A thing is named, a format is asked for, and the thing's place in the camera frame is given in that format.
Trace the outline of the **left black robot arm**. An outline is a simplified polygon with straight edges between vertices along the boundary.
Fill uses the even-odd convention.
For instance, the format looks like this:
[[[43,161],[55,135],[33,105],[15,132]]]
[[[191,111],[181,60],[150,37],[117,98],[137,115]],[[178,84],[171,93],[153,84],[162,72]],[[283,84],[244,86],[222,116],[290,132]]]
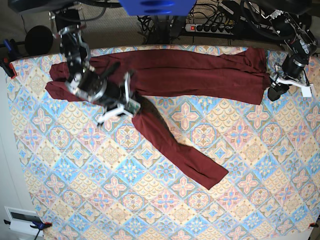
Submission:
[[[313,85],[305,67],[317,50],[318,41],[297,15],[275,10],[262,17],[270,21],[274,32],[284,38],[284,43],[291,50],[283,63],[273,65],[274,73],[270,75],[271,85],[267,92],[269,100],[278,100],[290,86],[300,88],[304,98],[312,97]]]

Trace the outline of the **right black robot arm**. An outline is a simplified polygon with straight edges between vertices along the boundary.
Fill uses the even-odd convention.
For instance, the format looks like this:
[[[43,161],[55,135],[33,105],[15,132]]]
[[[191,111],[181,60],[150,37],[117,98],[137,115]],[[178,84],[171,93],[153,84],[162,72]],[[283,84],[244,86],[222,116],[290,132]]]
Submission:
[[[64,8],[52,12],[55,15],[57,35],[60,37],[61,53],[66,57],[69,77],[67,90],[74,96],[105,108],[126,105],[134,95],[130,90],[130,73],[126,72],[120,84],[109,77],[120,67],[116,61],[106,66],[102,73],[90,63],[91,51],[82,38],[85,25],[77,9]]]

